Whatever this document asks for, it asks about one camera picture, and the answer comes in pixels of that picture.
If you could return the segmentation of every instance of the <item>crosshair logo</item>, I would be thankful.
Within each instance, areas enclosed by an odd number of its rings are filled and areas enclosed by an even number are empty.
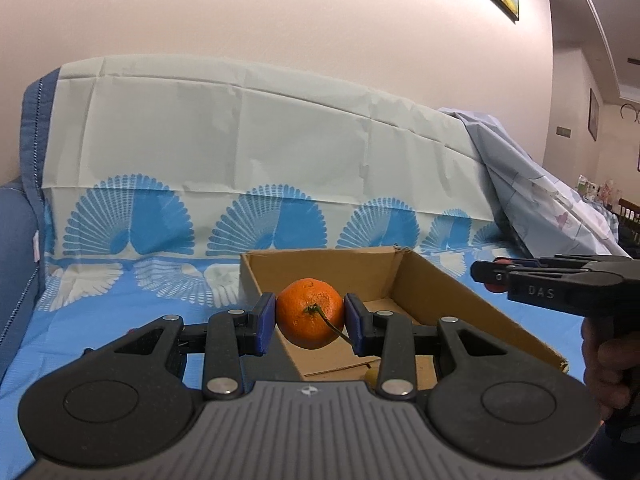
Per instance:
[[[313,386],[312,384],[308,384],[307,386],[305,386],[304,388],[300,389],[300,393],[303,395],[306,395],[307,397],[311,397],[312,395],[315,395],[316,393],[318,393],[320,390],[318,390],[315,386]]]

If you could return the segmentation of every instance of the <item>human hand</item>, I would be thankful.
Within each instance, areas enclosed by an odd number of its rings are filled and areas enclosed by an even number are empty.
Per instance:
[[[604,341],[593,320],[585,318],[582,339],[584,383],[600,403],[602,420],[607,420],[630,402],[631,391],[622,384],[622,375],[640,365],[640,332]]]

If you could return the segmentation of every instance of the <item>gray ribbed surface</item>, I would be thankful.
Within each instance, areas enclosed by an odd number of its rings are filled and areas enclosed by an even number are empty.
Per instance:
[[[317,392],[302,390],[314,386]],[[596,480],[577,462],[504,471],[445,447],[417,410],[362,382],[258,382],[242,399],[210,402],[190,433],[146,462],[79,471],[39,462],[28,480]]]

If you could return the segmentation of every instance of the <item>white tag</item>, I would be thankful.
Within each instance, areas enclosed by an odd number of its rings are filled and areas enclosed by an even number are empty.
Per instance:
[[[35,263],[40,261],[40,231],[36,231],[33,235],[33,261]]]

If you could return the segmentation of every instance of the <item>ceiling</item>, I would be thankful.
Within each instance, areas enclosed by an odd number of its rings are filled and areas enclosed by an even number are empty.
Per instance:
[[[554,46],[580,46],[606,102],[640,103],[640,0],[550,0]]]

